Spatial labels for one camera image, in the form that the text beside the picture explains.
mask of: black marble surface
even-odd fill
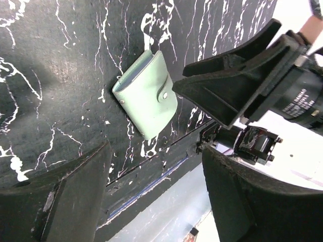
[[[160,49],[172,79],[185,64],[247,41],[272,17],[268,0],[1,0],[0,185],[75,159],[109,139],[109,182],[208,120],[179,98],[145,141],[111,93],[123,72]]]

